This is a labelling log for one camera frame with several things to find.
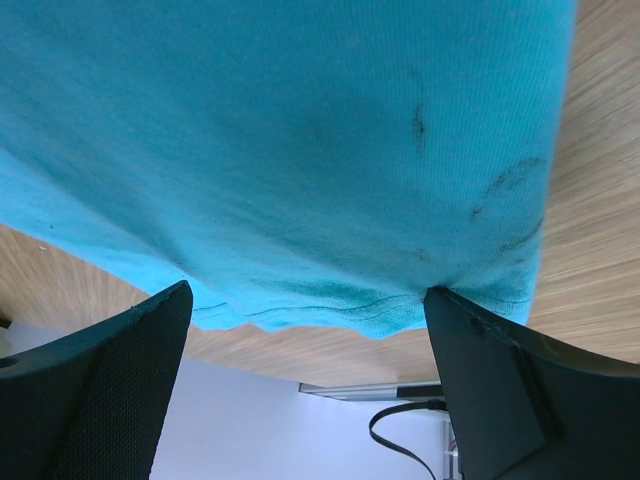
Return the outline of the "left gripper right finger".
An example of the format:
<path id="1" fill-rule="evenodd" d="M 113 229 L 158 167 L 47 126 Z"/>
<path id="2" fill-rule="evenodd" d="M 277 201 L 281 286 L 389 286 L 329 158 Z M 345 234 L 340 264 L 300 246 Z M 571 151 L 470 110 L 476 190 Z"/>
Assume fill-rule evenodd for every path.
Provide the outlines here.
<path id="1" fill-rule="evenodd" d="M 465 478 L 638 478 L 638 365 L 446 289 L 424 311 Z"/>

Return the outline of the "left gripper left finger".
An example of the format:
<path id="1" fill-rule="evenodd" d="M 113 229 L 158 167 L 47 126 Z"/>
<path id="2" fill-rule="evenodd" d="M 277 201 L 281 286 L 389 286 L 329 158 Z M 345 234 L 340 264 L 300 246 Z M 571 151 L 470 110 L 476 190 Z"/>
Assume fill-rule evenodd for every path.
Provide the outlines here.
<path id="1" fill-rule="evenodd" d="M 2 478 L 149 478 L 192 305 L 180 281 L 114 317 L 2 358 Z"/>

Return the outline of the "blue t shirt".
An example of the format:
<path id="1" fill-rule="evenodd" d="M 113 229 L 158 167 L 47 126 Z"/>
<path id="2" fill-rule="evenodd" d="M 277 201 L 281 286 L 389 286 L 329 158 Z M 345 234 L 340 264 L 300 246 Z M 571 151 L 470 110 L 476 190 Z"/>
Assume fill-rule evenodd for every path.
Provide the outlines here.
<path id="1" fill-rule="evenodd" d="M 528 320 L 573 1 L 5 1 L 1 221 L 194 324 Z"/>

